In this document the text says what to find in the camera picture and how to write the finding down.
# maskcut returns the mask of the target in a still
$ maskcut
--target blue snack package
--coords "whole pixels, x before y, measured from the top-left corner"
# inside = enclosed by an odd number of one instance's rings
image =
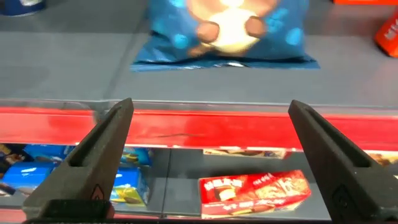
[[[17,162],[4,174],[2,182],[29,195],[51,174],[56,166],[52,162]]]
[[[40,162],[61,163],[76,146],[28,144],[24,151]]]
[[[137,167],[120,167],[111,192],[110,201],[133,206],[146,206],[149,187],[141,170]]]
[[[135,72],[221,66],[318,68],[304,50],[308,0],[150,0]]]
[[[121,166],[151,166],[152,149],[145,147],[125,147],[120,158]]]

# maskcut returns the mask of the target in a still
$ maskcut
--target orange package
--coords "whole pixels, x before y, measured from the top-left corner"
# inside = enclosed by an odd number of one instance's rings
[[[374,40],[391,57],[398,57],[398,9],[377,32]]]
[[[398,5],[397,0],[334,0],[335,4]]]

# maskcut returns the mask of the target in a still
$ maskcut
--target red snack box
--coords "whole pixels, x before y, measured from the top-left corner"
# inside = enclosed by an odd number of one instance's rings
[[[199,180],[201,217],[294,210],[311,195],[300,170]]]
[[[391,57],[398,57],[398,9],[374,37],[376,43]]]

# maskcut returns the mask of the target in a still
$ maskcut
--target gray countertop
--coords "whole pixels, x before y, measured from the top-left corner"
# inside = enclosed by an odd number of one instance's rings
[[[398,63],[372,37],[390,6],[311,0],[307,52],[319,70],[214,68],[132,73],[148,38],[146,1],[49,1],[43,12],[0,17],[0,98],[398,108]]]

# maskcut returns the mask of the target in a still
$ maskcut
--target red trim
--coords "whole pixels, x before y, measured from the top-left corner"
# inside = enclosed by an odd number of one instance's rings
[[[325,117],[365,150],[398,151],[398,116]],[[94,125],[89,110],[0,108],[0,142],[75,144]],[[287,113],[240,111],[136,110],[126,144],[300,149]]]
[[[75,144],[94,125],[90,110],[0,107],[0,142]]]
[[[398,117],[325,115],[333,125],[366,150],[398,151]],[[223,111],[136,111],[127,144],[218,148],[301,145],[287,113]]]
[[[2,223],[22,223],[26,216],[19,209],[0,209],[0,222]]]

